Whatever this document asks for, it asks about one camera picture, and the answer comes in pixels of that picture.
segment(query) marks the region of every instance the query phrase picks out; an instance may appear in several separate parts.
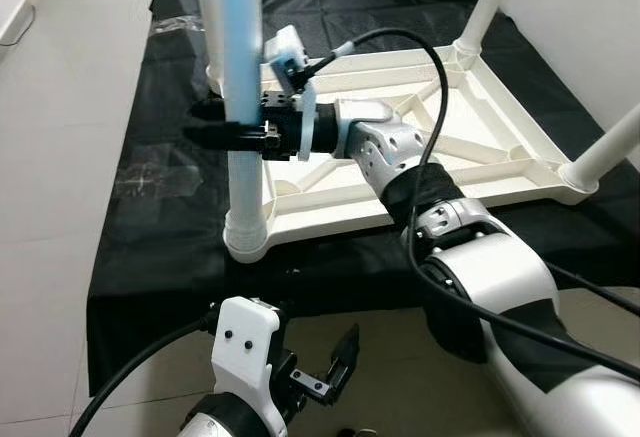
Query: black cloth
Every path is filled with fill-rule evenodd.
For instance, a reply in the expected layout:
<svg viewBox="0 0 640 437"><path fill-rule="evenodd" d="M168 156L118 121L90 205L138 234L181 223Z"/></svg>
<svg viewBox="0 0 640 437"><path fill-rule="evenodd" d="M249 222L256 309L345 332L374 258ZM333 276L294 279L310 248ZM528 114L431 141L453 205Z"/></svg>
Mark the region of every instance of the black cloth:
<svg viewBox="0 0 640 437"><path fill-rule="evenodd" d="M312 57L381 26L406 27L446 45L475 1L263 0L263 31L267 39L294 24ZM153 29L199 9L197 0L153 0L151 12ZM292 316L421 303L389 228L282 245L253 265L228 256L221 238L226 155L196 148L181 131L198 125L189 108L207 95L204 34L193 25L151 33L147 41L88 297L92 393L136 352L227 296L260 296ZM410 46L385 37L362 51ZM483 58L569 158L602 134L507 16L492 22ZM187 171L202 179L195 192ZM140 175L145 183L137 188ZM637 285L638 183L625 163L580 205L545 200L493 212L543 258L599 284Z"/></svg>

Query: white mounting bracket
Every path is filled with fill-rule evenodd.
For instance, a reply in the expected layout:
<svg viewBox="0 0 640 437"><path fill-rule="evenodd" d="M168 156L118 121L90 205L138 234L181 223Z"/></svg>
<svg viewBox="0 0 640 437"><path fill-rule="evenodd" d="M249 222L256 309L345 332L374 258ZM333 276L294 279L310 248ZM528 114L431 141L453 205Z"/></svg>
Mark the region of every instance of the white mounting bracket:
<svg viewBox="0 0 640 437"><path fill-rule="evenodd" d="M280 328L277 314L243 297L226 299L213 344L214 394L232 393L262 419L271 437L287 437L287 426L271 400L267 364L271 337Z"/></svg>
<svg viewBox="0 0 640 437"><path fill-rule="evenodd" d="M316 89L313 82L309 81L304 86L300 99L296 102L297 110L302 112L302 131L300 136L300 151L298 160L307 162L311 156L313 144L313 127L316 118Z"/></svg>

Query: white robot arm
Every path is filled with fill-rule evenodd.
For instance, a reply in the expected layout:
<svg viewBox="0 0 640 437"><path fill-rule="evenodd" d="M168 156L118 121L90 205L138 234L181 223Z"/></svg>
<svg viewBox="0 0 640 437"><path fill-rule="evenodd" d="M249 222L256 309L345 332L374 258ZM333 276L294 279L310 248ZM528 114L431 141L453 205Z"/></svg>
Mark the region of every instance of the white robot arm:
<svg viewBox="0 0 640 437"><path fill-rule="evenodd" d="M211 359L214 393L190 412L180 437L286 437L308 399L338 400L356 367L358 326L336 344L320 379L297 368L296 355L283 347L286 324L282 310L257 299L222 303Z"/></svg>
<svg viewBox="0 0 640 437"><path fill-rule="evenodd" d="M310 66L295 31L279 33L267 43L267 57L289 97L282 99L277 92L263 95L264 125L221 123L208 129L188 129L187 136L205 148L257 150L264 159L287 160L301 147L310 147L314 152L355 160L415 252L412 255L419 273L429 283L425 287L429 328L445 350L488 364L534 435L640 435L637 369L621 363L614 371L585 358L589 351L578 352L580 356L567 353L567 347L585 348L566 333L557 315L558 289L545 263L480 201L465 198L440 164L421 161L427 142L420 133L378 101L337 100L317 105L312 119L294 103L291 96L309 88L315 71L353 47L348 42L330 58ZM417 180L423 182L419 187L415 187ZM411 225L414 206L417 214L415 225ZM454 297L443 298L443 294ZM461 301L471 306L460 306ZM474 306L485 314L497 315L498 320L546 334L556 345L497 325L500 322L495 319L488 321L473 312ZM238 314L236 321L242 320ZM249 404L269 435L284 437L286 427L283 418L276 415L278 406L265 405L269 401L266 397L255 400L243 394L262 388L266 396L268 378L263 375L254 382L248 374L230 373L226 365L238 364L242 352L238 359L219 360L218 352L225 345L217 335L214 368L217 375L234 376L235 384L229 386L223 378L218 386L226 386ZM193 431L203 422L211 422L203 419L192 420L184 435L210 435Z"/></svg>

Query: cable connector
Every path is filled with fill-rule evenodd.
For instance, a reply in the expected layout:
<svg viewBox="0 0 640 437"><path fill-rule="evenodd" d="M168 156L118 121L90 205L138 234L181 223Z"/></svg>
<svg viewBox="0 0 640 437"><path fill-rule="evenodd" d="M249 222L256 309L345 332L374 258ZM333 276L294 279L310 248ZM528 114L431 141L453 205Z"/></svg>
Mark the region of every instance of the cable connector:
<svg viewBox="0 0 640 437"><path fill-rule="evenodd" d="M353 43L352 40L347 40L340 47L336 47L333 49L333 55L338 57L344 57L345 55L353 54L353 51L356 50L356 44Z"/></svg>
<svg viewBox="0 0 640 437"><path fill-rule="evenodd" d="M200 324L198 330L207 332L213 337L216 336L218 329L218 318L220 317L220 306L216 303L212 303L209 311L200 318Z"/></svg>

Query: tiled floor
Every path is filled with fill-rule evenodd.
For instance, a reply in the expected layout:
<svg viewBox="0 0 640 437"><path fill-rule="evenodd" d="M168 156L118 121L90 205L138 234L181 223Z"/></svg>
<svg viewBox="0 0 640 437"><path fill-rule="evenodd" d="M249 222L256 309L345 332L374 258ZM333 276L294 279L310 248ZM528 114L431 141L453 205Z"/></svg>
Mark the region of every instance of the tiled floor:
<svg viewBox="0 0 640 437"><path fill-rule="evenodd" d="M0 437L63 437L89 401L85 296L149 22L149 0L32 1L38 20L0 65ZM636 357L637 321L577 291L563 304L579 338ZM420 311L296 320L288 341L318 371L354 321L362 357L352 384L334 409L310 404L294 437L342 426L393 437L520 435L482 369L445 355ZM174 436L212 387L210 347L200 335L165 349L87 435Z"/></svg>

